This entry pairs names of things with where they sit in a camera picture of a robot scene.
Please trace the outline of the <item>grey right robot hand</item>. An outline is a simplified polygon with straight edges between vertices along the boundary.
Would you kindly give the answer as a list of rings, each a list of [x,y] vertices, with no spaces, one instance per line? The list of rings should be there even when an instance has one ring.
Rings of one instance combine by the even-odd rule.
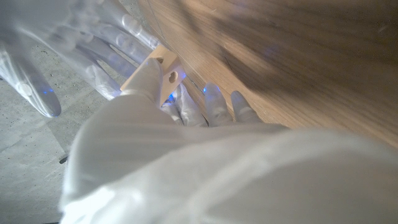
[[[53,118],[62,109],[54,90],[30,57],[42,44],[108,100],[119,84],[99,65],[103,61],[128,78],[160,45],[120,1],[1,1],[1,78],[39,113]]]

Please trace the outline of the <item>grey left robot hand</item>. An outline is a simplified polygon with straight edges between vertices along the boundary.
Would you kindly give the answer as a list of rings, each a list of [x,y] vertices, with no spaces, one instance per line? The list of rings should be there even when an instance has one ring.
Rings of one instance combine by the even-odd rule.
[[[79,130],[62,223],[396,223],[397,149],[352,133],[263,123],[240,92],[229,113],[207,84],[159,107],[162,68],[144,62]]]

